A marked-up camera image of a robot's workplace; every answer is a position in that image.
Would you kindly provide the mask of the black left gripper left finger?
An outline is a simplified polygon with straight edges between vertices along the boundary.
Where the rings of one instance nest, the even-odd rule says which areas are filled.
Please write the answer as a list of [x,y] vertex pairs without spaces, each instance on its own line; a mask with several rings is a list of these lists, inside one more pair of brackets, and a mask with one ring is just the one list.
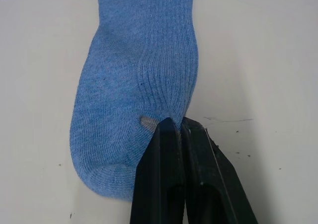
[[136,169],[132,224],[180,224],[185,204],[185,175],[178,129],[161,121]]

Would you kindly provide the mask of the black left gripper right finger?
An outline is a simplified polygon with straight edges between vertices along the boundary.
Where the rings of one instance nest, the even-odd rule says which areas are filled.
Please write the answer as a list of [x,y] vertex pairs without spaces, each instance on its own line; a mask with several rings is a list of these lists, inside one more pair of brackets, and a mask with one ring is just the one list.
[[231,162],[207,130],[183,118],[181,141],[190,224],[255,224],[257,219]]

